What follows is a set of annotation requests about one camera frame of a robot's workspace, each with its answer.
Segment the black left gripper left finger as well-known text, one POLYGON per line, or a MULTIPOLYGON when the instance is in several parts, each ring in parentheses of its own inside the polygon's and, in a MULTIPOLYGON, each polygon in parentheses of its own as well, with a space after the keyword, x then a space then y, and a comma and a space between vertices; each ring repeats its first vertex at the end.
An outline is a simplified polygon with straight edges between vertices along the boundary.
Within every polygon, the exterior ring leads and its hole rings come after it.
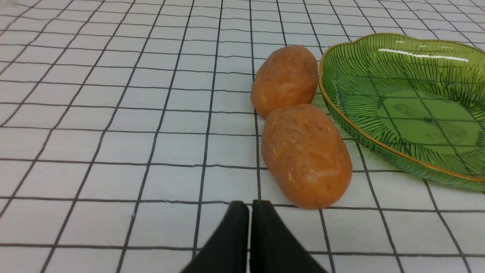
POLYGON ((242 201, 232 201, 217 229, 182 272, 245 273, 248 232, 247 205, 242 201))

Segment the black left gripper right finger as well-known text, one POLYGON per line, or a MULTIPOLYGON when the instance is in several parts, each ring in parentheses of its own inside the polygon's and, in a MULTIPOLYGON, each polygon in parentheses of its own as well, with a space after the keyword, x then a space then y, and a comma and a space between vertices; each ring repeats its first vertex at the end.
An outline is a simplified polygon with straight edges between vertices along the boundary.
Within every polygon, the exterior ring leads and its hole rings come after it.
POLYGON ((272 203, 254 200, 250 238, 252 273, 325 273, 286 227, 272 203))

